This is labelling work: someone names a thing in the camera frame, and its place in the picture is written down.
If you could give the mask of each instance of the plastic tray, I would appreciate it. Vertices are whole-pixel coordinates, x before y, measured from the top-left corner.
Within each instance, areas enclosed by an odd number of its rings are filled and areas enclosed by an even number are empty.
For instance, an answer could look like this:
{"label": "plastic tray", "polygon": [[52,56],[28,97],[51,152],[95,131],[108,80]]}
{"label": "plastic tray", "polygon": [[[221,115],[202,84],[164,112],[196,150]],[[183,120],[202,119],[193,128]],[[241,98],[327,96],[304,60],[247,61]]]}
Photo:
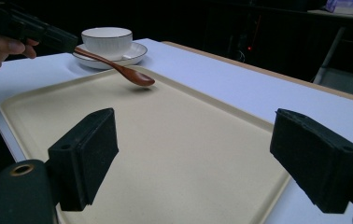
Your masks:
{"label": "plastic tray", "polygon": [[289,180],[270,153],[273,125],[132,65],[156,83],[115,70],[28,91],[1,111],[27,159],[98,109],[115,109],[120,152],[93,205],[62,223],[262,223]]}

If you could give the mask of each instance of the black object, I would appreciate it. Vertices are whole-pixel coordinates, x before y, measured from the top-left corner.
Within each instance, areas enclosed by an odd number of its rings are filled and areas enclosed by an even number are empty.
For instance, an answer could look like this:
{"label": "black object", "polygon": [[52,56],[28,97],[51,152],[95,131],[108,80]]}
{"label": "black object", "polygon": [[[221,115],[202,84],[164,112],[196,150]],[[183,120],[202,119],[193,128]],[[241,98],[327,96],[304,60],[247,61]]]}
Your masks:
{"label": "black object", "polygon": [[49,148],[46,162],[21,161],[2,171],[0,224],[58,223],[58,203],[63,211],[82,211],[118,152],[114,110],[91,113]]}
{"label": "black object", "polygon": [[353,143],[306,115],[276,111],[270,152],[323,213],[353,203]]}
{"label": "black object", "polygon": [[7,0],[0,1],[0,35],[23,42],[30,38],[41,45],[72,53],[78,37],[41,21]]}

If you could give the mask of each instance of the white saucer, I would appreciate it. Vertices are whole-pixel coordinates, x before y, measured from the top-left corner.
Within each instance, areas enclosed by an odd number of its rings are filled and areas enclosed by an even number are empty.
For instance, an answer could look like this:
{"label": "white saucer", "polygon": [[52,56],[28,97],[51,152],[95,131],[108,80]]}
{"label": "white saucer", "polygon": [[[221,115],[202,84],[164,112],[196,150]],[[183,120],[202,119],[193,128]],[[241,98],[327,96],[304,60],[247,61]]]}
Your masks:
{"label": "white saucer", "polygon": [[[87,50],[86,46],[84,46],[84,44],[79,45],[78,47],[81,49]],[[147,47],[133,42],[130,49],[123,55],[123,58],[121,60],[112,61],[112,62],[120,64],[120,65],[124,65],[124,66],[136,64],[136,63],[141,62],[141,60],[144,58],[144,56],[147,52],[148,52]],[[98,62],[94,59],[77,54],[75,52],[73,53],[73,55],[76,57],[78,62],[80,62],[81,64],[83,64],[85,66],[92,67],[92,68],[98,68],[98,69],[111,69],[112,68],[111,66],[109,66],[105,63]]]}

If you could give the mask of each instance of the wooden spoon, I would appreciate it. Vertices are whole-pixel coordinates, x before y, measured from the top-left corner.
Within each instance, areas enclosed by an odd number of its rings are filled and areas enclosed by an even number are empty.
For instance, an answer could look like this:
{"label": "wooden spoon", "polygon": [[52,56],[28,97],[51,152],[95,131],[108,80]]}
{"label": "wooden spoon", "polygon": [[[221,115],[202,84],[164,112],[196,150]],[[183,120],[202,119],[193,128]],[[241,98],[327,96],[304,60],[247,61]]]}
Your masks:
{"label": "wooden spoon", "polygon": [[134,69],[113,63],[112,61],[110,61],[106,58],[103,58],[99,55],[88,52],[87,50],[81,49],[79,47],[75,47],[75,53],[86,56],[86,57],[94,59],[94,60],[97,60],[102,63],[106,63],[107,65],[116,69],[119,73],[121,73],[129,81],[133,82],[134,84],[136,84],[138,86],[143,86],[143,87],[151,86],[155,82],[153,78],[148,77],[145,74],[137,72]]}

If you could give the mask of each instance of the spoon bowl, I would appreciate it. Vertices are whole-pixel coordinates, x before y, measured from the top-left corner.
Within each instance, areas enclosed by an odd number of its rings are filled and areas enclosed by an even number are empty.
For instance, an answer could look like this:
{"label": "spoon bowl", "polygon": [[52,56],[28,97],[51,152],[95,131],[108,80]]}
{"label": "spoon bowl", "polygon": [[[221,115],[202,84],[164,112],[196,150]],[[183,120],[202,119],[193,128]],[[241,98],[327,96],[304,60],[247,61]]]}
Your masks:
{"label": "spoon bowl", "polygon": [[102,62],[102,63],[106,63],[107,65],[116,69],[125,78],[127,78],[127,80],[133,82],[135,85],[147,87],[147,86],[151,86],[155,83],[155,80],[153,78],[151,78],[145,74],[142,74],[138,71],[135,71],[134,69],[124,67],[124,66],[119,65],[117,63],[113,63],[112,61],[110,61],[104,57],[101,57],[97,54],[88,52],[87,50],[81,49],[79,47],[75,47],[75,53],[86,56],[88,58],[94,59],[94,60]]}

